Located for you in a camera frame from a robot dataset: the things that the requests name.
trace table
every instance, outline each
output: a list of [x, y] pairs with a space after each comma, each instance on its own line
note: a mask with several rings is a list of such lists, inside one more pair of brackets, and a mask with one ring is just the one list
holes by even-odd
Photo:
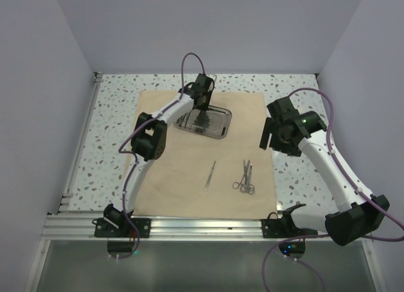
[[[194, 81], [186, 74], [185, 81]], [[313, 74], [218, 74], [215, 91], [262, 92], [266, 104], [300, 87], [318, 88]], [[73, 171], [65, 210], [102, 211], [121, 193], [126, 155], [117, 150], [133, 126], [136, 103], [142, 90], [177, 90], [180, 74], [105, 74], [102, 76], [81, 155]], [[328, 123], [321, 97], [302, 91], [292, 97], [301, 113], [316, 111]], [[277, 209], [296, 202], [310, 203], [336, 212], [331, 193], [309, 159], [273, 151]]]

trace cable connector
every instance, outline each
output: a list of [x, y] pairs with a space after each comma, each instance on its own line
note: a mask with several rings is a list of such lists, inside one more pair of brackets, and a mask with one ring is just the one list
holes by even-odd
[[355, 190], [355, 194], [362, 193], [364, 190], [361, 187], [358, 187], [358, 189]]

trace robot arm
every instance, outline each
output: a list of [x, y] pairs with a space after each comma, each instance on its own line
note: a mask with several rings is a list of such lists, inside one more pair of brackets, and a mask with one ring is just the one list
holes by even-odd
[[[296, 205], [288, 209], [288, 226], [328, 232], [339, 245], [346, 245], [377, 229], [383, 214], [366, 202], [343, 176], [327, 147], [326, 125], [316, 112], [300, 114], [289, 97], [281, 98], [267, 106], [271, 117], [265, 122], [260, 148], [270, 147], [290, 156], [303, 152], [314, 164], [332, 193], [339, 212], [328, 214], [319, 207]], [[375, 197], [348, 166], [338, 149], [332, 145], [336, 155], [349, 177], [357, 183], [362, 192], [384, 210], [389, 208], [385, 196]]]
[[[136, 121], [135, 131], [131, 138], [131, 152], [136, 154], [138, 162], [131, 174], [132, 167], [126, 173], [127, 182], [123, 190], [126, 190], [125, 202], [115, 202], [116, 206], [127, 205], [127, 216], [134, 209], [134, 203], [138, 191], [147, 171], [154, 161], [159, 159], [165, 149], [167, 129], [182, 115], [192, 109], [207, 111], [210, 98], [215, 87], [215, 82], [205, 74], [199, 74], [195, 82], [189, 83], [166, 106], [152, 114], [141, 113]], [[130, 231], [127, 216], [109, 204], [104, 209], [103, 218], [95, 219], [96, 237], [127, 237]]]
[[[179, 117], [182, 115], [186, 114], [187, 112], [190, 112], [193, 107], [194, 107], [194, 99], [192, 99], [188, 94], [184, 94], [181, 99], [180, 93], [177, 94], [177, 96], [166, 106], [161, 108], [160, 110], [157, 110], [156, 112], [152, 113], [150, 116], [147, 114], [141, 114], [139, 116], [139, 119], [136, 123], [136, 127], [139, 127], [144, 121], [150, 119], [150, 118], [156, 118], [158, 115], [162, 114], [158, 118], [158, 122], [155, 123], [154, 127], [150, 127], [154, 130], [154, 133], [158, 133], [158, 137], [160, 138], [160, 142], [157, 141], [157, 137], [154, 140], [154, 143], [160, 143], [159, 146], [157, 146], [155, 150], [155, 155], [153, 155], [152, 158], [150, 158], [149, 155], [146, 156], [140, 156], [138, 160], [138, 164], [136, 165], [136, 168], [129, 178], [128, 186], [127, 186], [127, 191], [128, 191], [128, 211], [132, 211], [134, 209], [134, 203], [136, 200], [136, 196], [138, 195], [139, 189], [141, 184], [143, 183], [143, 180], [145, 179], [146, 173], [149, 170], [149, 168], [153, 165], [154, 161], [158, 159], [161, 154], [164, 151], [165, 148], [165, 135], [167, 133], [167, 128], [171, 126]], [[168, 111], [163, 112], [165, 108], [168, 106], [172, 106], [168, 109]], [[153, 142], [153, 136], [149, 136], [146, 134], [146, 129], [149, 127], [146, 126], [145, 130], [143, 131], [143, 135], [146, 136], [145, 139], [149, 139], [151, 142]], [[152, 145], [149, 142], [146, 142], [145, 140], [142, 141], [142, 138], [135, 137], [132, 139], [132, 151], [141, 153], [142, 150], [147, 150], [147, 151], [152, 151]]]

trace black mounting base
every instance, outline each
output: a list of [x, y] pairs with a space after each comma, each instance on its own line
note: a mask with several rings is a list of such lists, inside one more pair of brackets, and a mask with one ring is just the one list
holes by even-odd
[[[130, 218], [131, 222], [139, 230], [140, 238], [148, 238], [150, 235], [150, 228], [152, 227], [152, 220], [150, 218]], [[107, 238], [120, 238], [120, 237], [133, 237], [131, 233], [132, 226], [126, 220], [123, 211], [114, 208], [113, 204], [109, 204], [104, 209], [103, 218], [97, 218], [92, 221], [95, 225], [95, 237]]]
[[[263, 238], [288, 238], [301, 235], [317, 235], [318, 232], [316, 230], [299, 229], [295, 226], [291, 213], [302, 206], [305, 206], [305, 204], [297, 204], [282, 211], [281, 218], [278, 218], [278, 215], [272, 212], [266, 219], [262, 219], [261, 229], [263, 231]], [[271, 214], [276, 215], [276, 219], [271, 219]]]
[[[150, 236], [150, 228], [152, 227], [152, 220], [150, 218], [131, 218], [132, 223], [137, 227], [140, 233], [140, 238], [148, 238]], [[130, 230], [120, 230], [112, 226], [103, 218], [93, 220], [95, 225], [94, 236], [100, 238], [120, 238], [120, 237], [133, 237]]]
[[293, 231], [288, 230], [282, 219], [262, 219], [261, 229], [263, 231], [263, 238], [288, 238], [298, 237], [300, 235], [317, 235], [316, 230], [310, 229], [296, 229]]

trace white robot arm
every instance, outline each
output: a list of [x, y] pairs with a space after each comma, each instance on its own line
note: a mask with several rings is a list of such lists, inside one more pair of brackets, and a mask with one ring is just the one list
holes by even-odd
[[375, 197], [348, 166], [336, 146], [327, 145], [325, 123], [313, 111], [300, 114], [289, 97], [281, 98], [267, 106], [271, 117], [265, 122], [260, 148], [270, 147], [290, 156], [304, 153], [314, 164], [332, 193], [339, 212], [328, 211], [311, 205], [298, 204], [283, 212], [283, 223], [290, 231], [312, 229], [327, 232], [339, 245], [346, 245], [377, 229], [384, 215], [372, 207], [354, 190], [335, 163], [331, 154], [338, 158], [343, 169], [358, 189], [387, 211], [389, 202], [385, 196]]
[[[152, 113], [151, 117], [156, 118], [158, 117], [158, 115], [161, 114], [158, 120], [164, 122], [166, 124], [166, 127], [171, 126], [179, 117], [186, 114], [187, 112], [190, 112], [194, 107], [194, 99], [192, 99], [188, 94], [185, 93], [181, 99], [180, 96], [181, 94], [178, 93], [177, 96], [170, 103], [168, 103], [160, 110]], [[163, 112], [164, 109], [170, 105], [172, 105], [172, 107], [170, 107], [166, 112]], [[128, 192], [128, 211], [132, 211], [134, 209], [134, 203], [136, 200], [136, 196], [138, 195], [140, 186], [145, 179], [147, 171], [153, 165], [154, 161], [155, 159], [146, 160], [143, 156], [139, 157], [138, 164], [136, 165], [133, 174], [130, 176], [128, 185], [126, 187]]]

